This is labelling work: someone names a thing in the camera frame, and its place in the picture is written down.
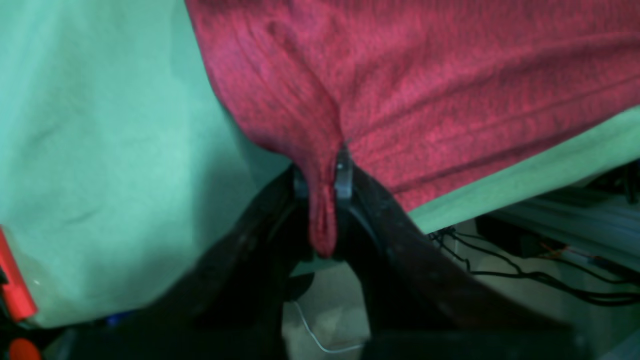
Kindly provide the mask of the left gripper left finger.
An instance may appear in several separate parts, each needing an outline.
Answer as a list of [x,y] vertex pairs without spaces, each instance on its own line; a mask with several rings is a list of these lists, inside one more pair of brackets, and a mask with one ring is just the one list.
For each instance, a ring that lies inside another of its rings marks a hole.
[[288,278],[310,255],[309,191],[290,166],[158,300],[115,326],[71,330],[67,360],[286,360]]

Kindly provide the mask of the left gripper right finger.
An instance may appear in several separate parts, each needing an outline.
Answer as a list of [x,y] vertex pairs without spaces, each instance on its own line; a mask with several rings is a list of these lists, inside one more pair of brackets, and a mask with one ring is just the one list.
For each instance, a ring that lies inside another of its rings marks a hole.
[[363,360],[583,360],[571,326],[477,281],[436,248],[375,178],[337,153],[337,240],[361,283]]

